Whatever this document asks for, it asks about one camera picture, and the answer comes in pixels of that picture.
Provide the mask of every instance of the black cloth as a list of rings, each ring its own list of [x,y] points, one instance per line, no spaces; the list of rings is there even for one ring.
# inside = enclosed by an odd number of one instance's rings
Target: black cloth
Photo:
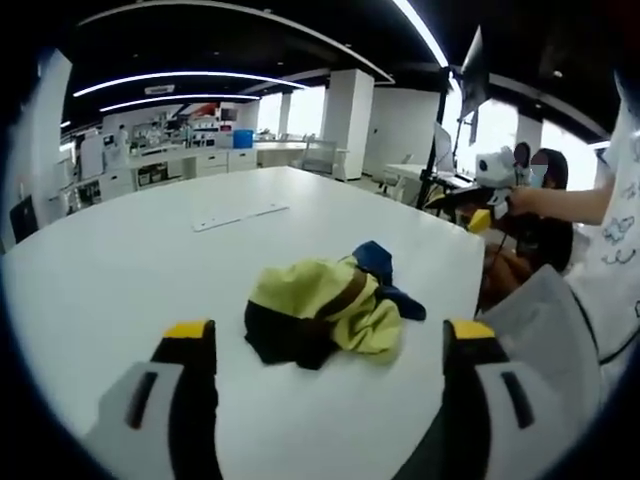
[[[536,215],[515,217],[508,223],[508,233],[517,240],[516,254],[526,258],[534,271],[547,264],[558,272],[567,268],[573,248],[571,223]]]

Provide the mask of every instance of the yellow cloth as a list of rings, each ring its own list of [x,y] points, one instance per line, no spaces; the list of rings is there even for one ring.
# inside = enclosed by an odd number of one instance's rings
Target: yellow cloth
[[[249,300],[300,321],[314,319],[349,285],[355,269],[356,260],[351,256],[339,262],[309,259],[284,269],[267,268]],[[402,319],[395,303],[377,301],[378,282],[365,275],[364,288],[353,301],[323,320],[335,323],[332,338],[340,348],[386,363],[398,351]]]

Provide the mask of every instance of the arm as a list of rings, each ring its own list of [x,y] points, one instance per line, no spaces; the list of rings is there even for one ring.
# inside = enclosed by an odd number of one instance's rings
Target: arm
[[[600,225],[609,206],[614,180],[601,189],[567,192],[521,187],[510,196],[513,215],[535,213],[571,223]]]

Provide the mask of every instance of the hand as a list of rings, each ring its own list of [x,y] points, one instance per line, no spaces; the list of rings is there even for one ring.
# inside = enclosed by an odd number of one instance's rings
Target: hand
[[[516,187],[509,195],[509,214],[523,215],[525,213],[534,213],[534,202],[537,188],[532,187]]]

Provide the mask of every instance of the ceiling light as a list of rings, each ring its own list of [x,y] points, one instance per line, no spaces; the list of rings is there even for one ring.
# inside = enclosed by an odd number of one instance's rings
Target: ceiling light
[[[115,110],[116,108],[131,107],[133,105],[140,105],[149,102],[162,102],[165,100],[183,100],[187,98],[233,98],[236,100],[260,100],[260,97],[254,97],[252,95],[219,95],[213,93],[199,93],[194,95],[170,95],[168,97],[156,97],[145,98],[144,100],[135,100],[133,102],[120,103],[118,105],[111,105],[110,107],[101,108],[101,112],[108,112],[109,110]]]
[[[407,0],[393,0],[393,3],[397,5],[402,13],[404,13],[404,15],[413,24],[413,27],[418,31],[422,39],[425,41],[438,64],[442,68],[449,66],[449,62],[444,56],[444,52],[440,48],[440,45],[438,45],[435,37],[433,36],[427,25],[424,23],[424,21],[416,13],[411,4]]]
[[[244,78],[247,80],[257,80],[260,82],[279,83],[281,85],[288,85],[295,88],[308,88],[306,85],[295,82],[287,82],[286,80],[280,80],[278,78],[263,77],[261,75],[250,75],[248,73],[232,73],[232,72],[163,72],[163,73],[148,73],[146,75],[135,75],[133,77],[120,78],[118,80],[111,80],[110,82],[99,83],[93,87],[85,88],[84,90],[77,91],[73,94],[74,97],[80,97],[87,93],[95,92],[102,88],[112,87],[114,85],[120,85],[122,83],[136,82],[138,80],[149,80],[153,78],[165,78],[165,77],[231,77],[231,78]]]
[[[611,145],[611,142],[607,140],[605,142],[592,143],[591,145],[589,145],[589,148],[600,150],[602,148],[609,148],[609,145]]]

